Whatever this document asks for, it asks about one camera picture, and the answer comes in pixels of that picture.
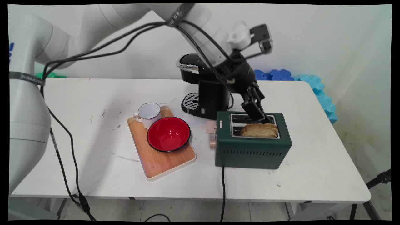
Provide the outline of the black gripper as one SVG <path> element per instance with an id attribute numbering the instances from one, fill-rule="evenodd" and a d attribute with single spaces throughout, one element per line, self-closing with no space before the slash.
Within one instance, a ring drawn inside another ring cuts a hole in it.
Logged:
<path id="1" fill-rule="evenodd" d="M 255 86 L 255 72 L 243 56 L 231 56 L 231 60 L 226 59 L 216 66 L 216 71 L 231 93 L 244 94 L 242 108 L 252 121 L 271 123 L 261 105 L 265 96 Z"/>

